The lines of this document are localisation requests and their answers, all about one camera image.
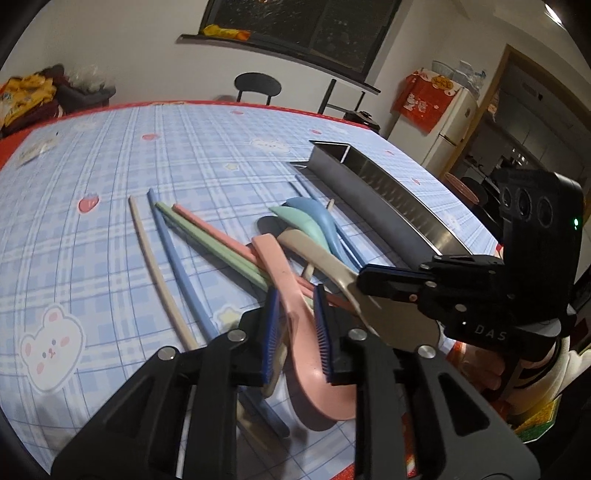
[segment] camera lens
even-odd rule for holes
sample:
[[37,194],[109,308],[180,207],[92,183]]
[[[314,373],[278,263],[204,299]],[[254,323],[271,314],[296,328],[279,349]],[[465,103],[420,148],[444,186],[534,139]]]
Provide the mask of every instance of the camera lens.
[[507,208],[511,208],[511,192],[509,189],[503,191],[503,205]]
[[531,215],[531,199],[525,190],[519,192],[517,206],[521,216],[527,220]]
[[538,202],[538,219],[543,227],[548,228],[552,223],[552,205],[546,198]]

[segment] metal screw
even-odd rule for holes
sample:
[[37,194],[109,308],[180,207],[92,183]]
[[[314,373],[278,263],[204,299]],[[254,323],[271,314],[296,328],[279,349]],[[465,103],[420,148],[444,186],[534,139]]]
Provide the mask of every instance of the metal screw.
[[353,328],[349,330],[347,335],[349,335],[351,340],[355,340],[357,342],[363,342],[368,337],[368,333],[361,328]]
[[435,358],[435,355],[437,355],[437,352],[431,345],[421,345],[417,351],[423,358]]
[[243,342],[246,340],[246,332],[240,329],[230,330],[228,332],[228,340],[231,342]]
[[163,346],[158,350],[158,358],[161,360],[172,360],[177,355],[177,351],[171,346]]

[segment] dark window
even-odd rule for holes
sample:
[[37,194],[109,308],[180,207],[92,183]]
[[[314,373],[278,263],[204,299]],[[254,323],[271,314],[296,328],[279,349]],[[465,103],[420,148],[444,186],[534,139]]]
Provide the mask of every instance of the dark window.
[[364,81],[401,0],[210,0],[202,28],[249,30],[248,43]]

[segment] green chopstick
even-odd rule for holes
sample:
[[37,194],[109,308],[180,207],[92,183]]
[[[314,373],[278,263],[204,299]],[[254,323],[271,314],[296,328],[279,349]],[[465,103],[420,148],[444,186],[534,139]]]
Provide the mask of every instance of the green chopstick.
[[[235,251],[226,247],[223,243],[216,240],[209,233],[204,232],[196,225],[193,225],[184,217],[174,212],[171,207],[163,202],[156,202],[156,207],[164,216],[176,227],[180,228],[189,237],[200,245],[203,245],[209,252],[236,270],[240,275],[259,287],[262,291],[267,291],[269,286],[273,285],[271,277],[266,272],[258,268],[254,263],[238,255]],[[306,303],[312,307],[313,301],[304,297]]]

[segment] table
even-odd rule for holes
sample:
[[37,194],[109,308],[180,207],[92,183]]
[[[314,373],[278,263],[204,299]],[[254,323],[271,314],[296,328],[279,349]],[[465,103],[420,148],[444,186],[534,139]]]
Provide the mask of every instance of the table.
[[[52,149],[17,166],[24,151],[49,140]],[[494,238],[431,174],[372,131],[326,117],[160,102],[64,119],[34,130],[17,148],[0,171],[0,406],[43,467],[49,469],[145,359],[164,345],[180,348],[139,249],[128,196],[137,197],[151,247],[190,320],[155,231],[147,190],[155,188],[162,201],[179,202],[248,243],[260,233],[259,219],[270,215],[268,208],[295,196],[287,162],[307,159],[309,140],[354,145],[474,253],[493,253]],[[330,194],[313,176],[306,181],[322,198]],[[402,265],[339,198],[333,214],[367,259]],[[279,229],[275,220],[265,224],[273,222]],[[261,291],[203,250],[173,238],[222,330],[259,305]],[[43,354],[56,352],[60,363],[45,365]],[[307,429],[293,413],[285,376],[269,402],[291,427],[291,439],[263,452],[240,436],[240,479],[327,480],[352,463],[354,422]]]

